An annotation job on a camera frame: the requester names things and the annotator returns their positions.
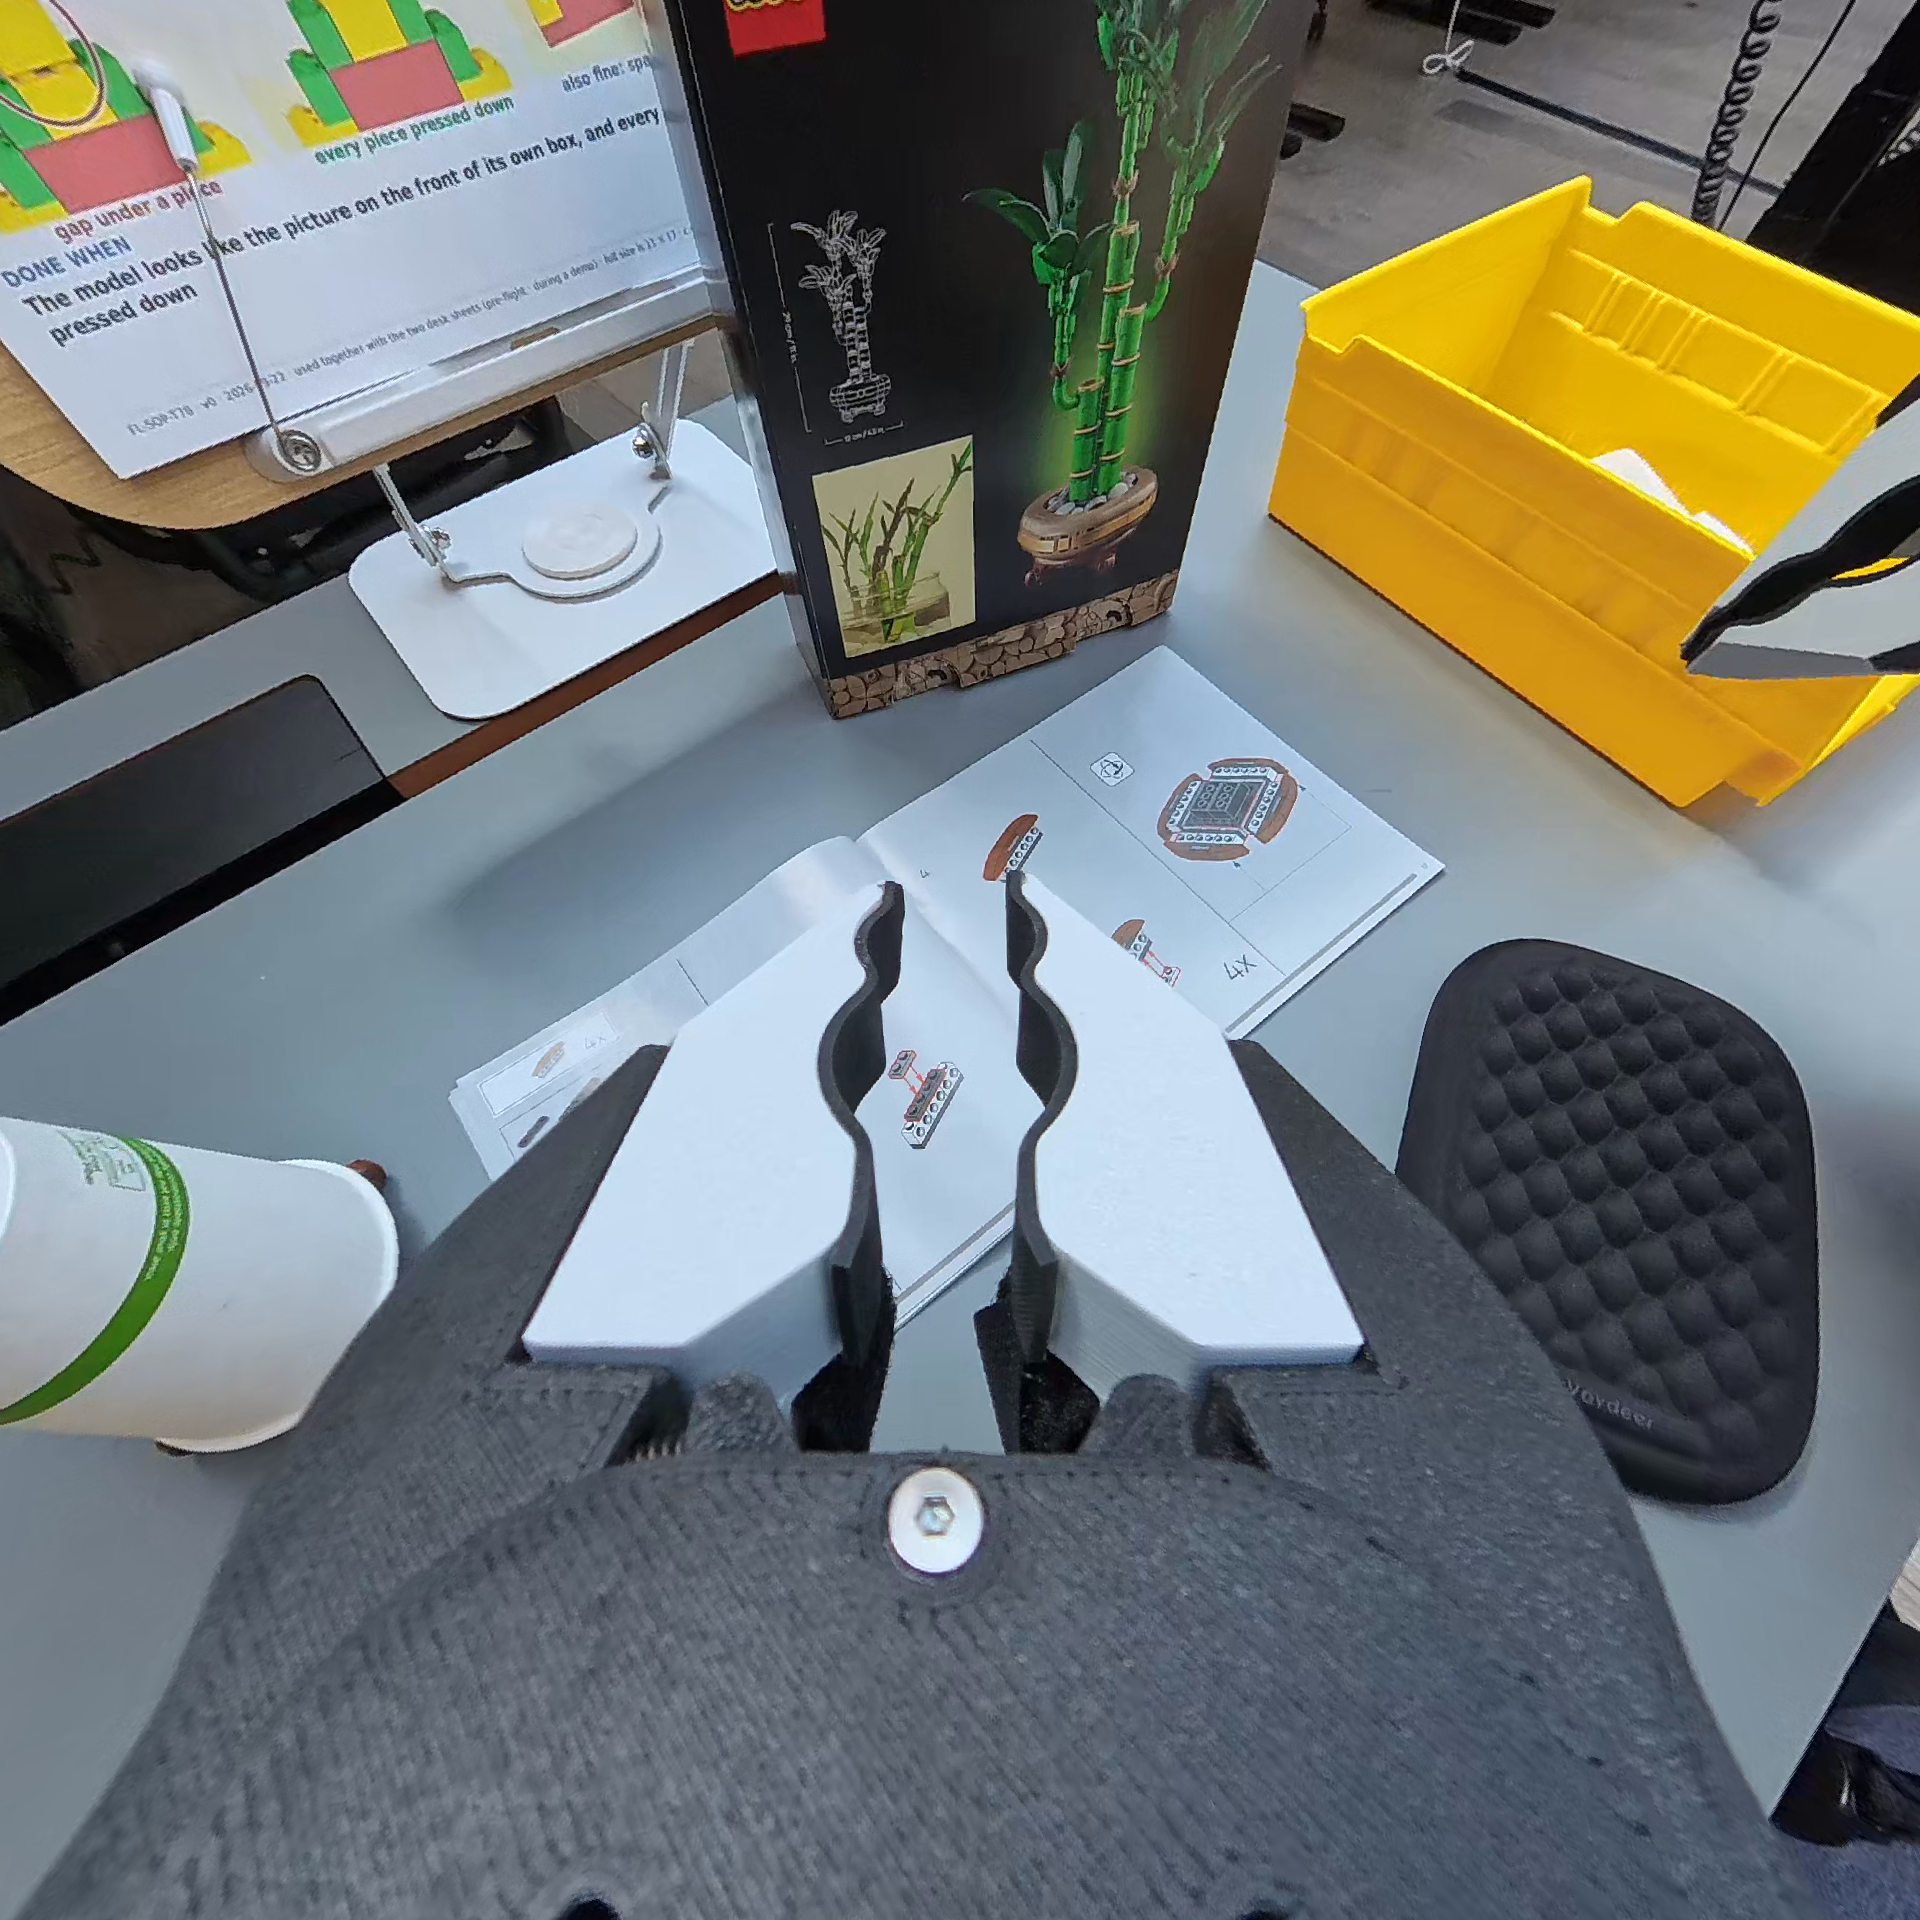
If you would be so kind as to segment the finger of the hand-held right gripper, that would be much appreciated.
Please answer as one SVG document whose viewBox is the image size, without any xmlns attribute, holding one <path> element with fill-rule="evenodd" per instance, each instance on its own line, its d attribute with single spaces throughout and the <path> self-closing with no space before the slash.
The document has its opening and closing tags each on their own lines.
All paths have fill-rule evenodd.
<svg viewBox="0 0 1920 1920">
<path fill-rule="evenodd" d="M 1885 563 L 1917 564 L 1917 387 L 1911 381 L 1881 410 L 1871 431 L 1840 461 L 1808 506 L 1756 556 L 1728 596 L 1708 612 L 1682 647 L 1716 612 L 1756 618 L 1836 577 Z"/>
<path fill-rule="evenodd" d="M 1917 564 L 1885 563 L 1749 618 L 1751 595 L 1687 644 L 1687 673 L 1724 681 L 1908 676 L 1917 670 Z"/>
</svg>

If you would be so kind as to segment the lego instruction booklet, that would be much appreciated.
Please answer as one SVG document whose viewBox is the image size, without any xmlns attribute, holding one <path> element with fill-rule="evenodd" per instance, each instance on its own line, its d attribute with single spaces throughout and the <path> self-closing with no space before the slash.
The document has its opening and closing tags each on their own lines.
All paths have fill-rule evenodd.
<svg viewBox="0 0 1920 1920">
<path fill-rule="evenodd" d="M 1169 650 L 1040 719 L 858 837 L 823 839 L 610 991 L 463 1074 L 448 1103 L 486 1175 L 551 1135 L 634 1047 L 896 881 L 903 978 L 858 1107 L 901 1317 L 1012 1220 L 1038 1111 L 1012 1062 L 1002 881 L 1033 871 L 1228 1037 L 1250 1034 L 1442 871 Z"/>
</svg>

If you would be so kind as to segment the white instruction sheet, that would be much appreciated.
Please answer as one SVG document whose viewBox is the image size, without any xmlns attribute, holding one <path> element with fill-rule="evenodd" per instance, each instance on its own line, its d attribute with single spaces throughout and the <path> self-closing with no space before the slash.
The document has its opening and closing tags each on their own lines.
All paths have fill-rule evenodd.
<svg viewBox="0 0 1920 1920">
<path fill-rule="evenodd" d="M 4 348 L 130 477 L 692 265 L 638 4 L 4 4 Z"/>
</svg>

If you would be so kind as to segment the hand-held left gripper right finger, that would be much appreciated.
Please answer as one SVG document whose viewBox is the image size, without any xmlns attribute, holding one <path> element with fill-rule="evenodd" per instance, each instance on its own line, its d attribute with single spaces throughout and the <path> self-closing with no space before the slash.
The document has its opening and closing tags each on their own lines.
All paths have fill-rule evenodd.
<svg viewBox="0 0 1920 1920">
<path fill-rule="evenodd" d="M 1129 1375 L 1345 1365 L 1361 1333 L 1221 1031 L 1049 891 L 1005 883 L 1024 1365 Z"/>
</svg>

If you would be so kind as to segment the white paper cup green stripe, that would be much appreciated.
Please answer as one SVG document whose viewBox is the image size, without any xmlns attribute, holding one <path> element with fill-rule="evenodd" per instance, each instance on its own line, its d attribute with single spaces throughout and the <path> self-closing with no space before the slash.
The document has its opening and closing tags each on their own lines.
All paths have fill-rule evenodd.
<svg viewBox="0 0 1920 1920">
<path fill-rule="evenodd" d="M 397 1267 L 393 1213 L 348 1165 L 4 1118 L 2 1427 L 274 1439 Z"/>
</svg>

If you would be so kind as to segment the black flat panel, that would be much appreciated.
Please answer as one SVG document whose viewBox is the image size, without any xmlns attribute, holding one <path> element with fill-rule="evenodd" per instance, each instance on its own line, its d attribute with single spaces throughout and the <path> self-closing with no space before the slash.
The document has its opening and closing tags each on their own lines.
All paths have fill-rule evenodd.
<svg viewBox="0 0 1920 1920">
<path fill-rule="evenodd" d="M 318 679 L 264 691 L 2 826 L 2 1020 L 400 805 Z"/>
</svg>

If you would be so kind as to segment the person's leg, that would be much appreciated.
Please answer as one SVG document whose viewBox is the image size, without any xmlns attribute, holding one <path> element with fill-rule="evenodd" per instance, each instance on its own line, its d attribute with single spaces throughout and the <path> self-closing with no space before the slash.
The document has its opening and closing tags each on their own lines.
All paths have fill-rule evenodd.
<svg viewBox="0 0 1920 1920">
<path fill-rule="evenodd" d="M 1794 1841 L 1917 1843 L 1917 1631 L 1882 1601 L 1770 1822 Z"/>
</svg>

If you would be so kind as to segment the black textured wrist rest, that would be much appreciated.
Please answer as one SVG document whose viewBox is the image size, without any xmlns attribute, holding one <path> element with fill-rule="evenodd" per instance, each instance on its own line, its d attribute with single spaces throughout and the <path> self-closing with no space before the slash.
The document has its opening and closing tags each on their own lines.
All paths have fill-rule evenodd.
<svg viewBox="0 0 1920 1920">
<path fill-rule="evenodd" d="M 1816 1157 L 1744 1011 L 1601 951 L 1488 943 L 1431 1003 L 1398 1178 L 1628 1490 L 1738 1505 L 1790 1476 L 1816 1412 Z"/>
</svg>

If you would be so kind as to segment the yellow plastic bin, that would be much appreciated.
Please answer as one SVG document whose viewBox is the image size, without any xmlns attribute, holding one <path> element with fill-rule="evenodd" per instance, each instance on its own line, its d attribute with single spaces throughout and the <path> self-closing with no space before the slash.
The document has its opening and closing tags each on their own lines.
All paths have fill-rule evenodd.
<svg viewBox="0 0 1920 1920">
<path fill-rule="evenodd" d="M 1917 319 L 1574 178 L 1302 302 L 1269 513 L 1657 798 L 1768 803 L 1914 691 L 1682 644 L 1914 374 Z M 1749 558 L 1592 466 L 1633 447 Z"/>
</svg>

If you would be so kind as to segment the wooden document stand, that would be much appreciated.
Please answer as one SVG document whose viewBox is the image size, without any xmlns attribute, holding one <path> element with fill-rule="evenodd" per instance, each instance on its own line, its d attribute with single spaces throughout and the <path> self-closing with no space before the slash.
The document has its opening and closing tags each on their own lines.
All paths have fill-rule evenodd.
<svg viewBox="0 0 1920 1920">
<path fill-rule="evenodd" d="M 767 591 L 749 469 L 712 431 L 674 426 L 685 340 L 714 307 L 692 241 L 674 279 L 130 477 L 4 348 L 4 410 L 20 406 L 4 466 L 72 508 L 197 538 L 373 477 L 374 540 L 349 585 L 432 706 L 482 722 Z"/>
</svg>

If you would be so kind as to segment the black lego box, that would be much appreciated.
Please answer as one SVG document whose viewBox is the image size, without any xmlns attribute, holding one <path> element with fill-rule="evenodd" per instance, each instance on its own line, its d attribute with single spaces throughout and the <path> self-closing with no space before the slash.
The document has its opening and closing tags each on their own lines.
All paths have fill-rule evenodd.
<svg viewBox="0 0 1920 1920">
<path fill-rule="evenodd" d="M 645 4 L 836 717 L 1167 611 L 1312 4 Z"/>
</svg>

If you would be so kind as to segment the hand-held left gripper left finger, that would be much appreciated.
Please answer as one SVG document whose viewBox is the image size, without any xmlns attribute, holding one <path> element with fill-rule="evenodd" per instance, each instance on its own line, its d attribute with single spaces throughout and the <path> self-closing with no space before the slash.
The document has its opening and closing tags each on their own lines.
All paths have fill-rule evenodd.
<svg viewBox="0 0 1920 1920">
<path fill-rule="evenodd" d="M 685 1387 L 805 1387 L 892 1325 L 873 1143 L 905 899 L 842 899 L 662 1057 L 521 1342 L 530 1359 L 655 1365 Z"/>
</svg>

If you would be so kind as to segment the white paper bag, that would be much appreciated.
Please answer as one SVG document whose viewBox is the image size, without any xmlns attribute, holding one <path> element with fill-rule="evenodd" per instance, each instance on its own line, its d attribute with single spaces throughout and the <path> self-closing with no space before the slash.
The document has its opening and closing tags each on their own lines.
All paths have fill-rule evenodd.
<svg viewBox="0 0 1920 1920">
<path fill-rule="evenodd" d="M 1668 513 L 1678 513 L 1685 519 L 1703 525 L 1716 540 L 1733 545 L 1749 558 L 1753 556 L 1753 547 L 1724 519 L 1703 509 L 1688 508 L 1680 494 L 1674 494 L 1668 482 L 1658 476 L 1658 471 L 1633 447 L 1609 447 L 1592 458 L 1591 461 L 1596 469 L 1610 473 L 1615 481 L 1629 484 L 1633 492 L 1650 497 L 1653 501 L 1661 503 Z"/>
</svg>

